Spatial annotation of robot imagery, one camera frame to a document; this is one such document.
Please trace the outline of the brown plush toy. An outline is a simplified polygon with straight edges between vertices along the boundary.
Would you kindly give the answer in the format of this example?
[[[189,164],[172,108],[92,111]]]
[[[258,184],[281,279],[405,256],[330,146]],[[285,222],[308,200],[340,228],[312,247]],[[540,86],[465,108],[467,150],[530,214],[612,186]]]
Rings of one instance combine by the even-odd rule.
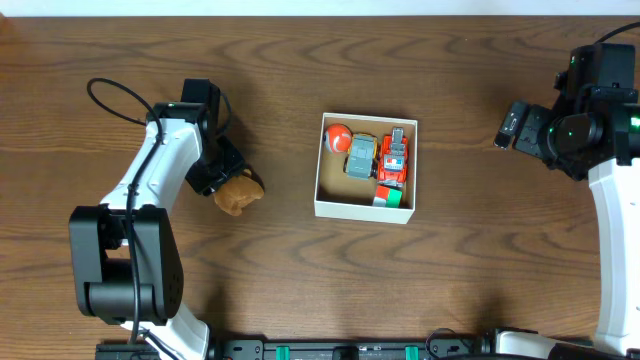
[[[214,193],[214,200],[225,213],[240,216],[247,205],[263,196],[263,187],[254,179],[252,171],[245,169],[222,185]]]

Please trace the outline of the orange ball with eye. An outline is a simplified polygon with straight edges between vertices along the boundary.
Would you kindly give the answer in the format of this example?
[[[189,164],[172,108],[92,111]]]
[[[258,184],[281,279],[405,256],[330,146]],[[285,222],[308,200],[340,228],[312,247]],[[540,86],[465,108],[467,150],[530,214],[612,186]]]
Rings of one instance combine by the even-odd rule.
[[[346,153],[351,147],[352,133],[343,124],[332,124],[326,128],[323,142],[330,153]]]

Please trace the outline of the red toy fire truck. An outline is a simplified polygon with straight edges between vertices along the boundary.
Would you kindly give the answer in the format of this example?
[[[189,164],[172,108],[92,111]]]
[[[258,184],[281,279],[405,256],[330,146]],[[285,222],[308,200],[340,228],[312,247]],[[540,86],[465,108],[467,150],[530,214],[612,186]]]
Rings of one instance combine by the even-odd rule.
[[[408,172],[408,139],[402,127],[394,127],[385,135],[379,151],[377,181],[379,184],[402,188]]]

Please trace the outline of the grey yellow toy car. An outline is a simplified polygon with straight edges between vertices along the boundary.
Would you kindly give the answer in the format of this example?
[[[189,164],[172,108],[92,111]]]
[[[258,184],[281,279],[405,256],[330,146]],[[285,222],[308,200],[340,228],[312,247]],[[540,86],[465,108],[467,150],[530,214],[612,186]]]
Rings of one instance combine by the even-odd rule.
[[[345,160],[344,173],[360,180],[373,177],[377,149],[378,139],[375,136],[367,133],[354,134]]]

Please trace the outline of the colourful puzzle cube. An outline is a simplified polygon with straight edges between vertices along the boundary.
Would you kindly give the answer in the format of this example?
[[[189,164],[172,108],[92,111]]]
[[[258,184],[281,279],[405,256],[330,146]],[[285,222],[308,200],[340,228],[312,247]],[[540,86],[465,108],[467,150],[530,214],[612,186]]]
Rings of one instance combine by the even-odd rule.
[[[384,207],[384,208],[398,208],[400,206],[400,202],[402,199],[402,191],[378,185],[376,187],[376,192],[373,198],[372,206],[373,207]]]

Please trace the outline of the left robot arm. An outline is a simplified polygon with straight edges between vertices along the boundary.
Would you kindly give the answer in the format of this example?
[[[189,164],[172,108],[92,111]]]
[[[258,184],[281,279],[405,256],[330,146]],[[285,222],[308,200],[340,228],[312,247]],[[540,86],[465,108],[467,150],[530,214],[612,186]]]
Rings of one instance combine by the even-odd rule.
[[[184,274],[169,215],[183,183],[210,196],[246,162],[219,125],[229,103],[208,79],[187,79],[177,102],[147,105],[145,138],[117,186],[78,206],[69,237],[80,312],[130,332],[109,359],[212,359],[209,325],[183,303]]]

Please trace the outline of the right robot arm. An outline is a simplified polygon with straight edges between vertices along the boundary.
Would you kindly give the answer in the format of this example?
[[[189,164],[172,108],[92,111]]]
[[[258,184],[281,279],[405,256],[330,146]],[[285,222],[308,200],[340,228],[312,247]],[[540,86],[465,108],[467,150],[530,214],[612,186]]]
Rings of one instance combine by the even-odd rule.
[[[553,107],[516,101],[495,146],[541,160],[589,184],[597,214],[601,273],[599,320],[592,348],[551,344],[513,331],[499,353],[538,358],[639,356],[639,92],[635,48],[602,40],[571,51],[555,78]]]

